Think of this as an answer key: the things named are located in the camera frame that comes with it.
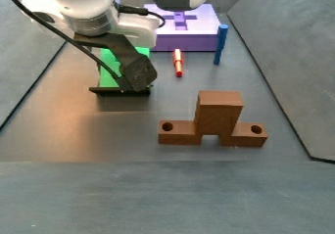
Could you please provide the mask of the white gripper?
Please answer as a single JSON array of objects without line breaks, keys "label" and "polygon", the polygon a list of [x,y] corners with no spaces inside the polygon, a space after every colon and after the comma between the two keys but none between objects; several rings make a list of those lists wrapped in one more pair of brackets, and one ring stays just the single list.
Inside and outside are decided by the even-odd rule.
[{"label": "white gripper", "polygon": [[26,8],[66,35],[122,34],[134,47],[153,48],[160,20],[124,14],[116,0],[22,0]]}]

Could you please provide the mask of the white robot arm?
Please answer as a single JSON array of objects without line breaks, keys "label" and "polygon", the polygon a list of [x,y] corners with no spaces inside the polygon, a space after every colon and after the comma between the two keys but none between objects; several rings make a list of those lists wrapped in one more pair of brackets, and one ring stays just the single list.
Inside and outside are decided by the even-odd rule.
[{"label": "white robot arm", "polygon": [[125,6],[150,2],[166,11],[189,11],[206,0],[22,0],[26,8],[68,35],[117,33],[138,47],[156,46],[160,20],[152,15],[126,14]]}]

